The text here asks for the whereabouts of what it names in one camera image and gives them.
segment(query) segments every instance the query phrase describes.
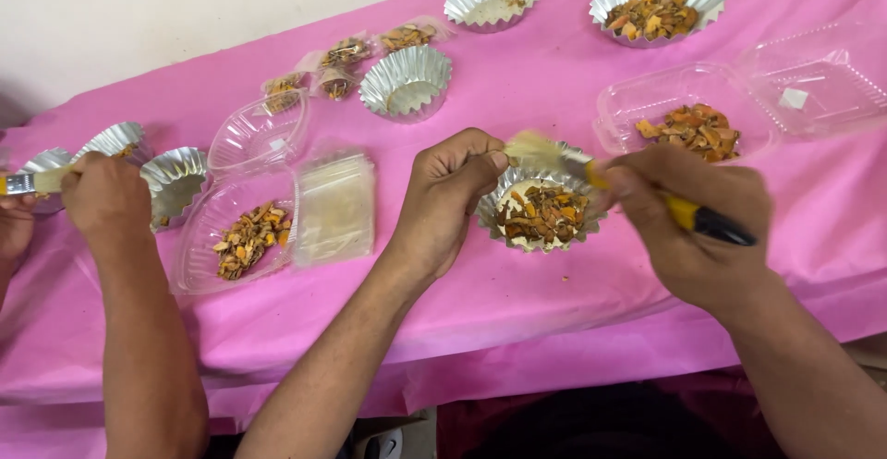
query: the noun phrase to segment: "paintbrush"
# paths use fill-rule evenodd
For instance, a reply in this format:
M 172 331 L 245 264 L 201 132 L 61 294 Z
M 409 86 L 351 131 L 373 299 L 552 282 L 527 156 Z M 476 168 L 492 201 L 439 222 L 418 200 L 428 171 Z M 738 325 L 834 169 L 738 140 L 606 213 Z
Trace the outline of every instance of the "paintbrush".
M 599 189 L 609 184 L 594 172 L 594 159 L 582 153 L 564 150 L 533 131 L 522 131 L 504 147 L 508 157 L 519 158 L 521 166 L 537 170 L 555 170 L 584 178 Z M 660 191 L 671 216 L 682 228 L 740 246 L 754 246 L 758 239 L 725 215 L 700 206 L 671 192 Z
M 7 175 L 0 184 L 0 195 L 61 192 L 61 179 L 71 171 L 72 164 L 40 173 Z

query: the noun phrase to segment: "plastic container lid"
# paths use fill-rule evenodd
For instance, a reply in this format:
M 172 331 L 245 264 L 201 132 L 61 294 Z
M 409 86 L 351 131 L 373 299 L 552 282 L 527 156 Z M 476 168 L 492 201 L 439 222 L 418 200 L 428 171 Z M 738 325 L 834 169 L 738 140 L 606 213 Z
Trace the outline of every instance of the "plastic container lid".
M 278 110 L 280 104 L 291 105 Z M 222 123 L 209 147 L 209 170 L 219 178 L 265 170 L 284 160 L 302 148 L 307 111 L 305 89 L 276 93 L 239 108 Z
M 732 66 L 694 63 L 616 83 L 598 97 L 594 130 L 607 153 L 652 140 L 634 125 L 704 103 L 741 131 L 737 160 L 781 143 L 887 122 L 887 26 L 838 22 L 745 50 Z
M 298 221 L 298 187 L 293 170 L 284 164 L 268 167 L 260 173 L 230 175 L 217 182 L 194 207 L 185 222 L 172 269 L 175 294 L 204 294 L 233 288 L 274 272 L 290 259 L 280 245 L 267 249 L 264 255 L 237 281 L 216 276 L 219 259 L 213 246 L 223 238 L 222 229 L 230 228 L 240 215 L 256 206 L 273 201 L 286 211 L 287 217 Z M 295 241 L 291 230 L 286 245 Z

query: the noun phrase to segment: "brush bristles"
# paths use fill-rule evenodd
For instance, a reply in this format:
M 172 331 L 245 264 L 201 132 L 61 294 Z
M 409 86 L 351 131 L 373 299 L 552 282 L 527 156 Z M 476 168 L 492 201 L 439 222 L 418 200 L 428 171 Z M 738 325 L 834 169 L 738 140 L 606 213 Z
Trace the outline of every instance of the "brush bristles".
M 34 174 L 34 189 L 36 192 L 55 193 L 61 192 L 61 179 L 71 171 L 71 165 L 62 166 L 54 170 L 41 171 Z
M 504 146 L 505 155 L 517 158 L 522 167 L 534 170 L 560 170 L 563 149 L 535 131 L 524 130 Z

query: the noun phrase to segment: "pink paper table cover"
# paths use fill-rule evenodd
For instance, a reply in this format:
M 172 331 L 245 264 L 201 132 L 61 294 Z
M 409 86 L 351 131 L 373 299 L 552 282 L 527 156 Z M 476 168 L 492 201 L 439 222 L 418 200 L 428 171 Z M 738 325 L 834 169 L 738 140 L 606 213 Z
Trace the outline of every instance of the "pink paper table cover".
M 887 15 L 887 0 L 728 0 L 726 13 L 701 35 L 642 51 L 609 42 L 592 26 L 588 1 L 541 0 L 504 33 L 463 32 L 439 45 L 454 63 L 450 93 L 420 125 L 384 122 L 357 98 L 312 101 L 311 140 L 347 138 L 367 146 L 377 163 L 376 255 L 393 231 L 416 151 L 462 128 L 508 137 L 533 127 L 600 153 L 591 121 L 595 98 L 609 84 L 685 62 L 727 62 L 756 41 L 836 18 Z M 16 166 L 50 147 L 75 152 L 106 126 L 136 121 L 157 152 L 206 148 L 228 113 L 306 51 L 359 29 L 439 14 L 442 3 L 389 0 L 93 90 L 8 131 L 3 145 L 12 147 Z M 785 145 L 754 161 L 776 194 L 771 265 L 842 340 L 887 330 L 885 140 L 873 131 Z M 176 236 L 158 236 L 168 268 Z M 229 292 L 182 298 L 212 415 L 237 417 L 242 428 L 372 260 L 284 271 Z M 563 282 L 565 275 L 570 280 Z M 583 330 L 658 310 L 665 312 Z M 64 213 L 52 216 L 41 222 L 0 312 L 0 441 L 7 447 L 0 456 L 100 456 L 103 336 L 95 265 Z M 453 399 L 735 362 L 717 324 L 677 306 L 658 284 L 623 216 L 611 215 L 600 235 L 569 253 L 549 256 L 505 249 L 473 229 L 453 270 L 405 320 L 363 412 L 398 414 Z

